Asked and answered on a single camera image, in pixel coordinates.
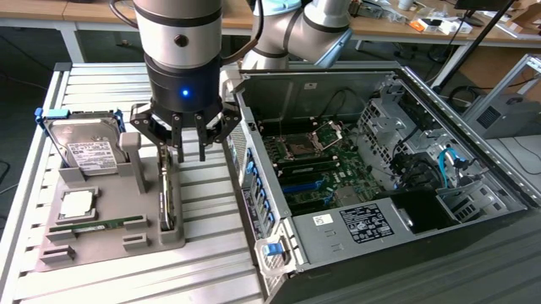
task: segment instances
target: blue ram slot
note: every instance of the blue ram slot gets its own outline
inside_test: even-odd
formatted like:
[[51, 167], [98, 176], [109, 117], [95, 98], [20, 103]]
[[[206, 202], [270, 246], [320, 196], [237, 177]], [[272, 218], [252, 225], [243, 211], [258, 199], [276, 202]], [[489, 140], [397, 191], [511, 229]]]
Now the blue ram slot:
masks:
[[309, 182], [308, 184], [285, 186], [285, 187], [282, 187], [282, 192], [286, 194], [286, 193], [314, 191], [314, 190], [320, 189], [322, 183], [324, 183], [324, 180], [318, 180], [317, 182]]

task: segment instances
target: green circuit board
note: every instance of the green circuit board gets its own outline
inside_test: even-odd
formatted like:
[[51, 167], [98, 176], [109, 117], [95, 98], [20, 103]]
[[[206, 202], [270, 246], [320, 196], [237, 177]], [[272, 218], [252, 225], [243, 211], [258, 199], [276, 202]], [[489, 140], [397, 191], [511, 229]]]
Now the green circuit board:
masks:
[[[337, 130], [322, 128], [317, 133], [321, 146], [337, 140]], [[348, 139], [341, 139], [324, 151], [317, 148], [310, 133], [264, 137], [276, 167], [288, 204], [294, 215], [341, 207], [336, 197], [340, 188], [352, 186], [361, 202], [373, 200], [384, 188], [372, 176], [366, 164]], [[317, 189], [304, 190], [314, 185]]]

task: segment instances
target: hard drive label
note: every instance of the hard drive label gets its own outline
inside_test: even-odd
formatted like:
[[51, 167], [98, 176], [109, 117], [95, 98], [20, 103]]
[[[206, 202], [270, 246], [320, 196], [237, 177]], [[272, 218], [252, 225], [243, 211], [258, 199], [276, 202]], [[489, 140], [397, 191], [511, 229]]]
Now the hard drive label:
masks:
[[85, 171], [117, 168], [117, 160], [109, 141], [68, 144], [71, 154]]
[[340, 215], [360, 244], [394, 234], [377, 204], [342, 210]]

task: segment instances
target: computer chassis side panel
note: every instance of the computer chassis side panel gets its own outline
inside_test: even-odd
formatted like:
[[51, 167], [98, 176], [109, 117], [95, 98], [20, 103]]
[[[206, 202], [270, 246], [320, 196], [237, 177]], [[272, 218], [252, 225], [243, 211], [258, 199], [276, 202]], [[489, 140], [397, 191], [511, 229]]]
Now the computer chassis side panel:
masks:
[[531, 210], [515, 212], [448, 233], [308, 270], [277, 286], [266, 303], [297, 303], [449, 255], [449, 253], [465, 249], [503, 227], [516, 223], [529, 213], [532, 213]]

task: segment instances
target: gray component tray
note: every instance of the gray component tray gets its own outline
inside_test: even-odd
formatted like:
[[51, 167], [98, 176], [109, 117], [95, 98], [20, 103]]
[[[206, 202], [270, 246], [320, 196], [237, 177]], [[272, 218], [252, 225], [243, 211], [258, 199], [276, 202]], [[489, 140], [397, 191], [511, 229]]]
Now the gray component tray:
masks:
[[[161, 229], [158, 225], [158, 166], [155, 157], [142, 159], [142, 166], [145, 177], [149, 185], [149, 192], [139, 194], [138, 184], [133, 176], [122, 177], [118, 174], [97, 175], [87, 177], [87, 181], [82, 183], [64, 183], [59, 178], [54, 200], [51, 203], [51, 213], [46, 225], [46, 237], [40, 246], [40, 258], [38, 259], [36, 271], [50, 271], [66, 267], [85, 265], [89, 263], [102, 262], [117, 258], [131, 257], [147, 253], [158, 252], [162, 250], [171, 250], [183, 247], [186, 241], [183, 239], [183, 228], [181, 227], [181, 238], [178, 241], [169, 241], [162, 244], [161, 242]], [[177, 178], [175, 184], [179, 184], [179, 174], [173, 175]], [[89, 189], [90, 187], [99, 188], [99, 197], [95, 197], [95, 209], [98, 212], [98, 219], [86, 222], [121, 219], [125, 217], [142, 215], [146, 223], [131, 222], [127, 227], [115, 229], [86, 232], [77, 234], [77, 238], [58, 237], [58, 241], [51, 242], [50, 228], [58, 226], [59, 211], [62, 207], [62, 197], [67, 191], [78, 189]], [[182, 206], [181, 206], [181, 191], [174, 193], [175, 199], [175, 214], [178, 219], [182, 219]], [[149, 246], [130, 246], [126, 250], [123, 245], [123, 238], [134, 234], [146, 234], [146, 242]], [[54, 247], [70, 245], [73, 249], [73, 260], [50, 259], [50, 263], [43, 260], [43, 254]]]

